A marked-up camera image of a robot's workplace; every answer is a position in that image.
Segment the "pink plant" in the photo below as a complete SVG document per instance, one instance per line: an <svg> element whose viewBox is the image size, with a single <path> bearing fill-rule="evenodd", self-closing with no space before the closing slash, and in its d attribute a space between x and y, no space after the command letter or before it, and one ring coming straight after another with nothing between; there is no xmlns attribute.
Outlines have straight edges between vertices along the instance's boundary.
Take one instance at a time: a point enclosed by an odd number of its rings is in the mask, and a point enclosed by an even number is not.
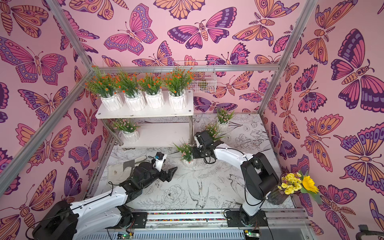
<svg viewBox="0 0 384 240"><path fill-rule="evenodd" d="M122 132L122 136L128 143L135 143L140 137L140 133L138 131L140 126L133 120L115 119L113 120L113 127L115 130Z"/></svg>
<svg viewBox="0 0 384 240"><path fill-rule="evenodd" d="M218 128L220 132L225 132L229 127L230 120L234 117L234 112L229 112L225 109L217 110Z"/></svg>
<svg viewBox="0 0 384 240"><path fill-rule="evenodd" d="M225 137L225 133L219 131L219 125L218 123L210 123L206 125L205 130L208 132L209 136L212 138L212 140L218 141Z"/></svg>
<svg viewBox="0 0 384 240"><path fill-rule="evenodd" d="M177 150L181 153L181 162L187 168L193 168L196 165L196 160L193 155L193 147L185 142L179 145L173 143Z"/></svg>

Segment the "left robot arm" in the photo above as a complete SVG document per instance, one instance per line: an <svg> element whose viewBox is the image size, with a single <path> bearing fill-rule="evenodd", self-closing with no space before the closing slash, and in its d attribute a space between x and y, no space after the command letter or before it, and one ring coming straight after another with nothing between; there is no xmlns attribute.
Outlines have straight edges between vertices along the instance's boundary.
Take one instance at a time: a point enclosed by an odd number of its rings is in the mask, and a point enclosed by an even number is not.
<svg viewBox="0 0 384 240"><path fill-rule="evenodd" d="M143 162L109 192L71 204L64 200L56 203L33 230L33 239L79 240L102 229L131 227L134 216L126 204L156 180L170 182L177 170L174 167L164 171L156 166Z"/></svg>

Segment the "yellow flower bouquet vase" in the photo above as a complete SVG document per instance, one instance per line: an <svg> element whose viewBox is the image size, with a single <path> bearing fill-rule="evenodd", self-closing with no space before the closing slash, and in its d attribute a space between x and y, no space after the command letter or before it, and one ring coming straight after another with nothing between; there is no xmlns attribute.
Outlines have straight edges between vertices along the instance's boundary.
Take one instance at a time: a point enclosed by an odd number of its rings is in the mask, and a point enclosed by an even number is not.
<svg viewBox="0 0 384 240"><path fill-rule="evenodd" d="M318 204L322 202L320 190L315 181L302 171L283 174L278 185L267 196L267 200L273 205L280 205L288 196L299 193L309 195Z"/></svg>

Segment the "white two-tier rack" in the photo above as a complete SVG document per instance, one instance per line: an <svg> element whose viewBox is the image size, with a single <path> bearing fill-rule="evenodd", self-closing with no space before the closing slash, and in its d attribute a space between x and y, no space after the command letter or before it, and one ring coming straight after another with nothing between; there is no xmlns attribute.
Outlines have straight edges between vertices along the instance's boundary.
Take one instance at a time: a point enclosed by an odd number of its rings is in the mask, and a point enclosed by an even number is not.
<svg viewBox="0 0 384 240"><path fill-rule="evenodd" d="M193 142L194 135L194 103L193 91L187 90L187 106L182 110L172 109L168 94L165 95L165 105L158 109L145 107L141 111L132 111L127 104L124 104L119 110L109 111L104 105L101 105L96 114L96 118L103 121L105 127L109 130L113 138L116 139L121 148L162 148L172 147L179 142ZM186 122L178 121L176 123L152 123L154 118L166 117L186 117ZM133 119L138 121L146 119L144 123L139 123L139 139L130 143L123 137L122 133L115 131L109 124L109 119Z"/></svg>

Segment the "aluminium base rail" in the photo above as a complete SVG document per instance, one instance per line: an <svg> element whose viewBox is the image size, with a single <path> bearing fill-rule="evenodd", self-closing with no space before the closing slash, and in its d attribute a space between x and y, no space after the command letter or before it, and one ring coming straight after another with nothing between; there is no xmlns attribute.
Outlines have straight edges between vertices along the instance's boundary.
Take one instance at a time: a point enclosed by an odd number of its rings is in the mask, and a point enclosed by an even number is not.
<svg viewBox="0 0 384 240"><path fill-rule="evenodd" d="M237 209L135 212L132 226L86 234L84 240L315 240L307 214L265 209L245 225Z"/></svg>

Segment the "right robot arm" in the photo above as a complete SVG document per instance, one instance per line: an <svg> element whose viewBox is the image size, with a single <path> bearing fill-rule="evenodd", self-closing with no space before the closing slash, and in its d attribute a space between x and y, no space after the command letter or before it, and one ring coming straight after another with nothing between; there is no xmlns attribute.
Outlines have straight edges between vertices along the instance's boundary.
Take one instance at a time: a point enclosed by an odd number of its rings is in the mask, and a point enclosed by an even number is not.
<svg viewBox="0 0 384 240"><path fill-rule="evenodd" d="M279 176L262 152L243 153L221 140L214 141L207 131L194 136L193 157L224 161L242 171L245 202L240 207L240 219L246 226L257 221L257 215L269 194L280 183Z"/></svg>

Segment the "orange plant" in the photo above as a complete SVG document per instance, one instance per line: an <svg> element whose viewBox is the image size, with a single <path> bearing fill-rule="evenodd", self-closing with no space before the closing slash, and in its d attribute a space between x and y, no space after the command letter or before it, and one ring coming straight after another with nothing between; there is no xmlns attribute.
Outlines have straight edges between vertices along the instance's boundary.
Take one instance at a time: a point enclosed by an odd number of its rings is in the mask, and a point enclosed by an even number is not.
<svg viewBox="0 0 384 240"><path fill-rule="evenodd" d="M130 110L138 112L146 107L147 102L139 89L136 75L120 70L116 76L116 86L123 93Z"/></svg>
<svg viewBox="0 0 384 240"><path fill-rule="evenodd" d="M150 108L159 109L165 104L160 78L146 74L143 78L138 79L137 82L145 92L146 101Z"/></svg>
<svg viewBox="0 0 384 240"><path fill-rule="evenodd" d="M173 68L163 79L169 91L169 101L173 110L182 110L187 106L187 88L194 80L192 69Z"/></svg>
<svg viewBox="0 0 384 240"><path fill-rule="evenodd" d="M119 81L111 74L102 72L99 67L92 66L93 76L85 83L86 89L97 95L108 111L116 111L123 107L119 95Z"/></svg>

